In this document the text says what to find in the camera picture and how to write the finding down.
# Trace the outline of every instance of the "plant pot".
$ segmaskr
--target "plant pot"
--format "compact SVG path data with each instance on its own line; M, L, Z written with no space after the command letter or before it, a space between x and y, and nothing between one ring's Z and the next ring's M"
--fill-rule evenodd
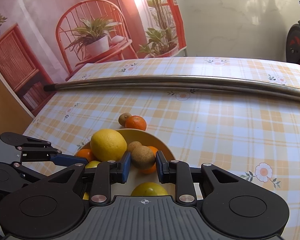
M178 54L178 52L179 52L179 46L178 44L176 44L176 46L172 50L156 57L173 57L174 55Z
M100 40L95 41L85 46L87 52L92 56L97 56L107 50L109 50L108 36L102 37Z

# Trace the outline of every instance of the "plaid tablecloth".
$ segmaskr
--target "plaid tablecloth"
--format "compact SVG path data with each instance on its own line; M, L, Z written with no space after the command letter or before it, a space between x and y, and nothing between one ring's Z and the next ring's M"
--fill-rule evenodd
M300 66L235 58L157 58L83 67L72 79L128 75L235 77L300 88ZM285 239L300 239L300 103L249 94L195 89L58 92L24 133L74 155L101 128L119 129L130 112L164 141L178 160L213 163L285 199ZM27 163L49 175L60 167Z

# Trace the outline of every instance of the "bowl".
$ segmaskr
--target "bowl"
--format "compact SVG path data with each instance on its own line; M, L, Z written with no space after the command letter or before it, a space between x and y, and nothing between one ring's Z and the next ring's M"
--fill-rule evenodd
M167 161L175 160L175 157L168 146L156 136L137 129L118 129L117 131L126 140L127 145L133 141L138 141L144 146L153 146L159 151L162 151ZM84 145L82 149L90 149L90 142ZM143 182L155 182L160 184L166 189L169 195L172 195L173 197L175 195L174 184L161 184L158 180L158 175L156 172L151 174L143 174L139 172L137 168L131 165L127 182L125 184L115 183L111 185L111 196L112 198L115 195L130 196L134 188Z

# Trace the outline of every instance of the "metal pin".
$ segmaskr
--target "metal pin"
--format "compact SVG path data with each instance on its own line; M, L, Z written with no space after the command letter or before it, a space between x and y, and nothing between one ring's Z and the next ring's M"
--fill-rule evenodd
M194 201L194 196L188 195L188 194L181 195L179 197L179 200L182 202L185 202L185 203L190 203L190 202Z
M91 197L91 200L96 203L102 203L107 200L105 195L94 195Z

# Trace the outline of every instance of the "white wall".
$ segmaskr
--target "white wall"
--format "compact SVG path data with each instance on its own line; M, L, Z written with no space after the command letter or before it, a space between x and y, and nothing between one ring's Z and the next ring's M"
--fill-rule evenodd
M285 61L290 27L300 20L299 0L177 0L188 56Z

